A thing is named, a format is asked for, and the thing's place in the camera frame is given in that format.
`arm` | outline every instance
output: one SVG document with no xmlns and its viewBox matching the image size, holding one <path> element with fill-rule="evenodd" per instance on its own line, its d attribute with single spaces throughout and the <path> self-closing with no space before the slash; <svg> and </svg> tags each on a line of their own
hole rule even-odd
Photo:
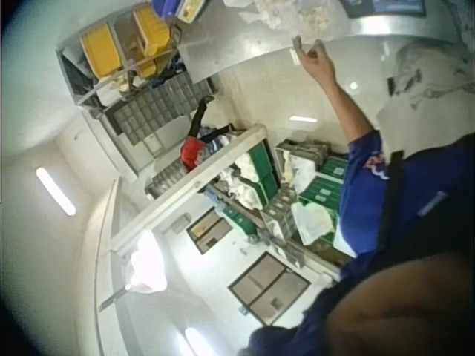
<svg viewBox="0 0 475 356">
<path fill-rule="evenodd" d="M 335 67 L 323 43 L 316 41 L 310 52 L 305 53 L 298 36 L 294 39 L 294 48 L 305 71 L 316 80 L 327 95 L 347 141 L 353 142 L 374 130 L 358 105 L 336 82 Z"/>
</svg>

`forearm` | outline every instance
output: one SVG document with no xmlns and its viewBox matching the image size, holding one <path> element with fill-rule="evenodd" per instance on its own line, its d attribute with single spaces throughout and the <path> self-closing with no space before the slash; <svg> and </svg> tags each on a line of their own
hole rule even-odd
<svg viewBox="0 0 475 356">
<path fill-rule="evenodd" d="M 335 82 L 323 89 L 336 112 L 348 143 L 374 130 L 363 111 L 338 83 Z"/>
</svg>

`hand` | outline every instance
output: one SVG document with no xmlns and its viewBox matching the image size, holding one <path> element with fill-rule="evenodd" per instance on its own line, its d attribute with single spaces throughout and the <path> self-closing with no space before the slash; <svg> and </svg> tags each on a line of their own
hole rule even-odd
<svg viewBox="0 0 475 356">
<path fill-rule="evenodd" d="M 335 66 L 322 41 L 317 39 L 308 53 L 302 49 L 300 36 L 293 39 L 293 44 L 302 67 L 324 90 L 336 85 Z"/>
</svg>

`white beam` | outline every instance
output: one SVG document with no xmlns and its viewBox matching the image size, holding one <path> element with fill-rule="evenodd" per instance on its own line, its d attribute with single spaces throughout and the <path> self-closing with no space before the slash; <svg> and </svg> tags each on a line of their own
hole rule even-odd
<svg viewBox="0 0 475 356">
<path fill-rule="evenodd" d="M 124 254 L 143 230 L 152 230 L 177 208 L 198 192 L 223 169 L 267 137 L 264 125 L 254 125 L 209 157 L 203 164 L 183 177 L 177 184 L 153 201 L 112 239 L 111 248 Z"/>
</svg>

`black strap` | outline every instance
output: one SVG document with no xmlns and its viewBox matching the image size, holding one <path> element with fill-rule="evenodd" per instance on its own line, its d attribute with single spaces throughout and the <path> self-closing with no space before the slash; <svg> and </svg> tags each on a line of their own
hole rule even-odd
<svg viewBox="0 0 475 356">
<path fill-rule="evenodd" d="M 378 249 L 384 248 L 390 234 L 396 224 L 399 212 L 399 195 L 402 186 L 402 161 L 404 151 L 391 154 L 391 162 L 388 167 L 389 180 L 387 181 L 386 195 L 384 196 L 383 212 L 378 231 Z"/>
</svg>

